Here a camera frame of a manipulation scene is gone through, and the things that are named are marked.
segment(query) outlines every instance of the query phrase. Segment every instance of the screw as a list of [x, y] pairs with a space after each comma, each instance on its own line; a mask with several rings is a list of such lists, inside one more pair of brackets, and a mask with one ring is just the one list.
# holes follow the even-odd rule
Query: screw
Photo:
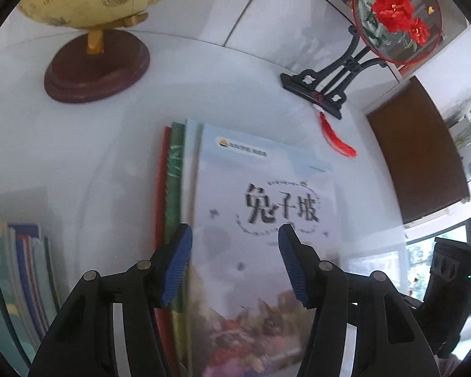
[[148, 261], [148, 259], [144, 259], [143, 261], [140, 261], [136, 264], [138, 269], [145, 270], [148, 269], [152, 266], [152, 263]]
[[373, 272], [373, 278], [375, 278], [376, 281], [383, 282], [387, 279], [387, 276], [381, 271], [375, 271]]
[[330, 261], [321, 261], [319, 263], [319, 269], [323, 271], [331, 271], [333, 269], [333, 264]]
[[98, 276], [96, 271], [87, 271], [86, 273], [84, 273], [84, 279], [86, 281], [93, 281], [94, 279], [96, 279], [96, 276]]

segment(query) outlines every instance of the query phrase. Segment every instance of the red book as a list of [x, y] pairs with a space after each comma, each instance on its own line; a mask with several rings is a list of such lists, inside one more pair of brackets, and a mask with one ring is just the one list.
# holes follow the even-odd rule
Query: red book
[[[156, 178], [156, 195], [155, 195], [155, 231], [152, 240], [154, 250], [165, 243], [164, 233], [164, 213], [166, 206], [166, 176], [169, 155], [169, 143], [171, 141], [171, 128], [164, 128], [164, 136], [162, 139], [161, 154], [159, 156], [159, 169]], [[157, 328], [161, 335], [164, 354], [171, 369], [172, 377], [180, 377], [180, 369], [178, 368], [178, 360], [176, 358], [176, 348], [174, 344], [173, 324], [171, 320], [171, 309], [156, 309], [155, 318], [157, 320]]]

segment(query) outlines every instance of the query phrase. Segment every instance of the brown wooden base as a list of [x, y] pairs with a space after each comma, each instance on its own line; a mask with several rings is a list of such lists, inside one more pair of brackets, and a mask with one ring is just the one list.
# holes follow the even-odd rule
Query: brown wooden base
[[86, 54], [87, 34], [64, 45], [44, 77], [47, 94], [63, 103], [87, 103], [122, 92], [148, 69], [148, 48], [127, 31], [104, 31], [104, 52]]

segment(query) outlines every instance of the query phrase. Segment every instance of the red peony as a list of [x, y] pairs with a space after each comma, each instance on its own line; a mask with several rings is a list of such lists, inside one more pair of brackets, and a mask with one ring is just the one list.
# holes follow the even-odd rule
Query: red peony
[[408, 31], [412, 24], [413, 5], [410, 0], [375, 0], [372, 10], [387, 31]]
[[425, 45], [431, 35], [429, 28], [427, 28], [427, 25], [420, 18], [412, 20], [408, 32], [412, 39], [419, 45]]

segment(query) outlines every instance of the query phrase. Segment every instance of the white tabletop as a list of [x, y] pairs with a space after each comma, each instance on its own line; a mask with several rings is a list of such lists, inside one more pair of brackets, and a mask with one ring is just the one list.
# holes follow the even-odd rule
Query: white tabletop
[[330, 162], [343, 265], [404, 248], [388, 168], [356, 107], [347, 103], [341, 121], [328, 118], [358, 151], [350, 160], [325, 142], [309, 103], [281, 88], [284, 69], [205, 42], [137, 35], [152, 58], [143, 79], [87, 105], [55, 102], [43, 89], [50, 59], [73, 35], [0, 51], [0, 219], [41, 224], [61, 298], [89, 269], [121, 272], [151, 255], [163, 128], [186, 118], [309, 148]]

